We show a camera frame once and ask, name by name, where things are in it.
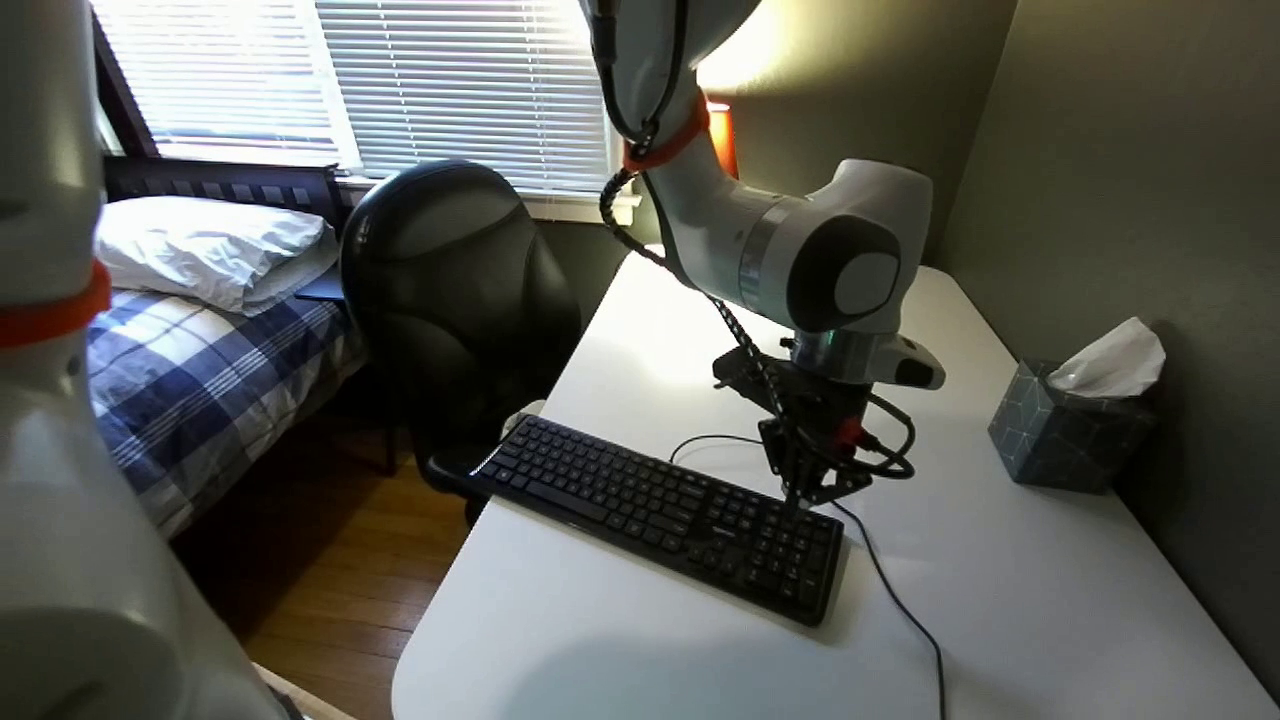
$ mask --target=white desk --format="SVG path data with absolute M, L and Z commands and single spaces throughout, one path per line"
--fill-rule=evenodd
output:
M 988 414 L 1011 356 L 947 274 L 920 272 L 905 332 L 943 358 L 947 389 L 885 389 L 920 422 L 916 478 L 872 485 L 846 506 L 943 643 L 951 714 L 1277 720 L 1121 498 L 1005 477 Z M 761 412 L 712 389 L 727 345 L 700 296 L 626 258 L 542 414 L 653 455 L 697 431 L 753 431 Z M 681 461 L 775 495 L 761 447 L 697 443 Z M 936 684 L 857 540 L 824 629 L 798 631 L 490 498 L 400 657 L 391 705 L 400 720 L 928 720 Z

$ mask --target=blue plaid blanket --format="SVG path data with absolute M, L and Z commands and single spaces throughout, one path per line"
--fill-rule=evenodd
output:
M 89 327 L 101 437 L 162 537 L 218 498 L 346 365 L 353 321 L 320 299 L 218 316 L 117 291 Z

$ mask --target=window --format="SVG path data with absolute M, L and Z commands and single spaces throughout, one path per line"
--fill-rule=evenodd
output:
M 162 154 L 387 177 L 468 154 L 593 201 L 613 132 L 573 0 L 91 0 Z

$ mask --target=chair backrest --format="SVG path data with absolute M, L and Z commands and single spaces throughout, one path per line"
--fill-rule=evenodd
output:
M 573 282 L 483 164 L 419 164 L 370 187 L 343 229 L 343 291 L 419 461 L 490 443 L 579 339 Z

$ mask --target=wooden floor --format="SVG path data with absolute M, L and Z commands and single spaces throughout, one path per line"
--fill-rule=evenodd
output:
M 177 552 L 252 658 L 378 720 L 395 657 L 464 533 L 464 506 L 432 492 L 406 453 L 384 477 L 377 428 L 316 414 Z

